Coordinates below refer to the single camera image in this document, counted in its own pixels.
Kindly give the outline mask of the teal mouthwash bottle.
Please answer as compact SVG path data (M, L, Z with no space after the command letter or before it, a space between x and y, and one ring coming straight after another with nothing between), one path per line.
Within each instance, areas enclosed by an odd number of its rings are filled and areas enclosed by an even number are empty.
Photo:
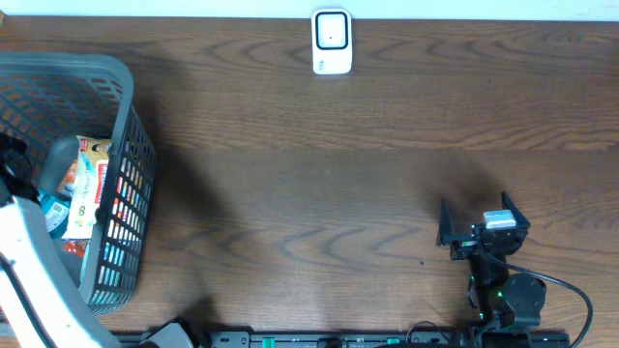
M45 191L38 197L45 216L46 229L52 239L61 238L67 231L70 203Z

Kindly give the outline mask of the orange tissue pack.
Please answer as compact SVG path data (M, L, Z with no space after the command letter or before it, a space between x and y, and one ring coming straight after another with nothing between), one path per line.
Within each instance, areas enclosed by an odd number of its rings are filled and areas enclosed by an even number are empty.
M70 199L74 196L77 160L75 159L57 186L57 192Z

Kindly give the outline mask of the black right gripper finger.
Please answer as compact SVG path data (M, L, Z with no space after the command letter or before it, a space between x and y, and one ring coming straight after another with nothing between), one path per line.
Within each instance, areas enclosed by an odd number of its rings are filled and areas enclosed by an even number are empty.
M456 233L450 218L447 202L442 199L440 206L440 219L436 244L438 246L449 246L453 243L461 244L473 240L473 235L468 233Z
M505 210L510 211L514 217L514 220L516 222L516 229L528 230L530 228L529 220L517 208L516 204L511 199L510 195L506 191L503 191L501 193L501 198L502 198L502 207Z

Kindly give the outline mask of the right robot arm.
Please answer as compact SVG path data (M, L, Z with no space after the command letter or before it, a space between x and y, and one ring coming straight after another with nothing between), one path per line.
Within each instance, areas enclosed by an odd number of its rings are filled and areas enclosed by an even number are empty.
M502 193L502 208L485 212L484 221L467 233L456 231L447 202L441 202L437 243L450 248L452 260L469 263L469 303L481 314L481 324L468 330L471 347L532 345L529 334L541 324L546 285L524 271L512 274L506 262L529 228L507 192Z

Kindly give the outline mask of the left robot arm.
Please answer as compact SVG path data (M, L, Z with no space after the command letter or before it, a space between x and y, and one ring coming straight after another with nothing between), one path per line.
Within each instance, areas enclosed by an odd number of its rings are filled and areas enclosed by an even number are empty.
M1 309L23 347L119 347L49 237L26 149L1 135Z

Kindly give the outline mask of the yellow snack bag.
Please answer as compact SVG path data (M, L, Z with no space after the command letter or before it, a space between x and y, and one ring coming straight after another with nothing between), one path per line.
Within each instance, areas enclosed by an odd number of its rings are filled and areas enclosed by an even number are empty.
M64 239L86 240L97 223L96 212L103 199L103 187L111 147L109 139L78 135L74 187Z

